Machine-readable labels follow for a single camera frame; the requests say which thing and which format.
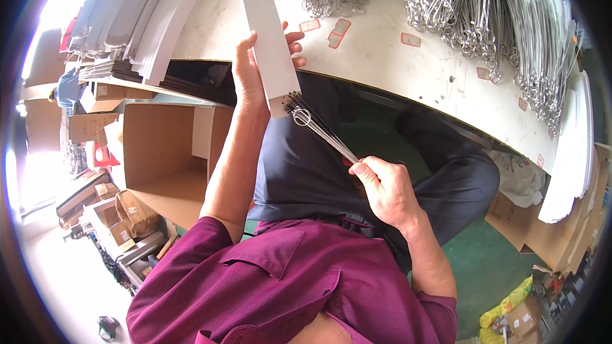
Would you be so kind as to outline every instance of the white plastic bag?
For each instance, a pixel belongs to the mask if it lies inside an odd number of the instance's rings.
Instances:
[[[542,201],[540,189],[546,174],[533,162],[516,154],[485,150],[499,168],[499,191],[516,206],[527,208]]]

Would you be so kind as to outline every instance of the knee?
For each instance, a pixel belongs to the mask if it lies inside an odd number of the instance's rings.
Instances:
[[[480,190],[480,201],[488,204],[499,189],[499,168],[488,156],[478,158],[473,165],[474,186]]]

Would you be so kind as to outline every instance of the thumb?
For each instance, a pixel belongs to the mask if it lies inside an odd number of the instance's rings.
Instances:
[[[372,169],[368,167],[368,165],[358,162],[351,167],[351,170],[363,183],[363,187],[365,188],[368,198],[378,195],[381,182],[376,173],[374,173]]]

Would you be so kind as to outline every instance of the plastic bag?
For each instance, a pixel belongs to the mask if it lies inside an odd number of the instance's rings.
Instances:
[[[482,344],[503,344],[504,337],[496,333],[490,325],[496,318],[507,315],[512,312],[517,305],[521,304],[525,300],[525,297],[531,293],[532,285],[533,277],[530,276],[516,287],[513,292],[506,296],[501,303],[493,309],[488,310],[480,317],[481,329],[478,332],[478,339]]]
[[[546,174],[528,159],[516,154],[485,150],[499,168],[499,191],[516,206],[527,208],[542,201],[540,189]]]

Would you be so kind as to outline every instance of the hand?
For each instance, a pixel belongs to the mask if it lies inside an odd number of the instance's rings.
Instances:
[[[383,222],[409,233],[421,218],[426,218],[404,165],[370,156],[354,164],[348,172],[361,180],[374,215]]]
[[[287,22],[283,22],[283,30],[286,30],[288,25]],[[290,32],[285,35],[290,55],[293,56],[296,53],[302,52],[302,44],[297,41],[303,37],[303,32]],[[234,85],[236,86],[237,107],[267,110],[266,96],[264,95],[263,84],[261,83],[252,49],[256,41],[257,33],[251,31],[249,37],[240,41],[236,46],[236,57],[232,62],[232,74],[234,76]],[[293,66],[295,68],[304,65],[306,65],[306,58],[293,58]]]

